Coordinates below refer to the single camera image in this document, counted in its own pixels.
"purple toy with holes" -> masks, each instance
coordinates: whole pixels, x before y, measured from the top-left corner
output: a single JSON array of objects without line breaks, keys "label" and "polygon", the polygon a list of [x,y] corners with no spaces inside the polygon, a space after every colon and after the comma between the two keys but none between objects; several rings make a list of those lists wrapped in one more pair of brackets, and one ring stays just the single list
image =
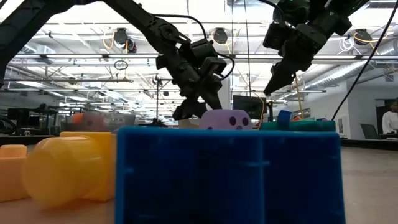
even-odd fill
[{"label": "purple toy with holes", "polygon": [[252,130],[249,115],[243,110],[209,110],[201,117],[200,129]]}]

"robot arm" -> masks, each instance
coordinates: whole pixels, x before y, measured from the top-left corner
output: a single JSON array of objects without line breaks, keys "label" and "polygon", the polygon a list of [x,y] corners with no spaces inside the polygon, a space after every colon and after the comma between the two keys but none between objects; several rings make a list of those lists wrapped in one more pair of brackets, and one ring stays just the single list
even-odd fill
[{"label": "robot arm", "polygon": [[[98,0],[25,0],[0,24],[0,87],[4,84],[7,64],[37,31],[55,14],[65,12],[74,5],[85,5]],[[176,27],[146,12],[132,0],[103,0],[133,26],[161,54],[157,68],[166,68],[180,95],[187,99],[176,109],[174,119],[201,117],[206,106],[197,102],[202,97],[213,109],[221,109],[217,92],[221,81],[214,73],[221,73],[226,62],[218,58],[212,42],[206,39],[191,43]]]},{"label": "robot arm", "polygon": [[278,7],[284,16],[278,10],[274,11],[274,22],[263,46],[278,50],[283,59],[271,68],[272,77],[264,93],[270,95],[292,84],[295,73],[304,72],[311,66],[313,57],[333,33],[344,35],[349,30],[352,24],[348,16],[368,1],[280,0]]}]

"ceiling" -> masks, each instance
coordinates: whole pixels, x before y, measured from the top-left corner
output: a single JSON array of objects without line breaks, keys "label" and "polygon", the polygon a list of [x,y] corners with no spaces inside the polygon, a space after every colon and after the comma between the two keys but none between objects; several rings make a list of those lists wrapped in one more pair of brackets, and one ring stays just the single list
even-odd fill
[{"label": "ceiling", "polygon": [[[22,0],[8,0],[4,7],[0,10],[0,21],[6,18],[15,9]],[[230,1],[214,1],[214,0],[141,0],[136,1],[142,3],[143,8],[150,13],[161,14],[189,14],[200,20],[208,35],[209,39],[213,38],[214,29],[217,27],[225,28],[229,40],[225,45],[215,44],[217,52],[222,54],[250,54],[250,55],[275,55],[277,52],[272,49],[266,49],[262,46],[264,36],[267,32],[268,25],[272,22],[273,8],[265,4],[252,4],[254,1],[248,1],[247,7],[237,4],[233,8],[227,4]],[[350,17],[353,27],[349,33],[353,34],[355,29],[367,29],[369,33],[373,33],[375,39],[379,38],[382,27],[390,16],[390,9],[360,9]],[[200,26],[192,21],[179,18],[166,18],[167,21],[183,34],[192,40],[200,40],[203,38]],[[396,16],[393,20],[393,26],[389,29],[389,36],[385,42],[395,38],[398,27]],[[125,54],[124,51],[112,43],[113,32],[117,28],[126,28],[130,38],[132,38],[137,46],[138,54],[156,54],[154,48],[146,41],[145,37],[134,26],[130,25],[123,17],[112,10],[103,2],[95,2],[87,6],[74,6],[67,12],[53,16],[46,25],[27,43],[27,46],[38,49],[46,46],[53,50],[55,54]],[[319,55],[359,55],[368,54],[371,46],[351,45],[350,40],[344,40],[334,35],[328,43],[319,52]],[[52,64],[46,65],[38,63],[32,59],[15,59],[9,65],[18,71],[17,76],[10,73],[6,78],[46,78],[46,79],[90,79],[90,82],[78,82],[74,85],[68,82],[47,82],[42,83],[49,88],[90,88],[97,87],[103,89],[124,89],[134,91],[120,91],[108,95],[100,95],[96,92],[80,93],[78,96],[88,98],[88,100],[96,102],[113,102],[120,103],[125,99],[127,104],[124,106],[112,106],[117,110],[134,110],[139,112],[143,118],[153,117],[156,106],[155,90],[156,86],[152,79],[158,75],[160,78],[171,78],[166,69],[157,70],[153,56],[148,58],[128,59],[129,64],[125,70],[116,70],[113,66],[115,60],[77,60],[81,65],[73,65],[76,60],[73,59],[53,59]],[[313,65],[307,73],[299,72],[301,81],[310,76],[309,72],[313,70],[311,75],[315,78],[326,71],[335,68],[339,62],[333,64],[317,64]],[[250,79],[251,88],[263,89],[271,77],[271,63],[248,63],[247,60],[240,60],[236,64],[234,76],[231,78],[234,94],[245,94],[239,90],[247,90]],[[21,83],[12,83],[13,87],[21,86]],[[159,114],[161,118],[169,118],[175,107],[182,102],[183,98],[178,94],[178,88],[168,83],[163,87],[169,90],[169,96],[160,95]],[[64,98],[71,95],[68,92],[57,91],[58,96]]]}]

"table surface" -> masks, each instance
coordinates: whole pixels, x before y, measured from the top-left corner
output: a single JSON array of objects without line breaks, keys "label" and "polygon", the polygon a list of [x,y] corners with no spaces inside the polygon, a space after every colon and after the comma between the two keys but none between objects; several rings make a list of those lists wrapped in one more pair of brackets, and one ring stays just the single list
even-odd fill
[{"label": "table surface", "polygon": [[[395,224],[398,220],[398,152],[344,148],[347,224]],[[4,223],[112,224],[114,203],[78,201],[62,210],[43,210],[32,200],[0,203]]]}]

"chair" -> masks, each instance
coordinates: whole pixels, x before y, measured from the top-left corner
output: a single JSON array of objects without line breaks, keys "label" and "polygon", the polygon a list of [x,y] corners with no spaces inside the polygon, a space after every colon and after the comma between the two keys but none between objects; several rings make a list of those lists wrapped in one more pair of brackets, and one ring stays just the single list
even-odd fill
[{"label": "chair", "polygon": [[376,128],[371,124],[360,124],[365,139],[380,139]]}]

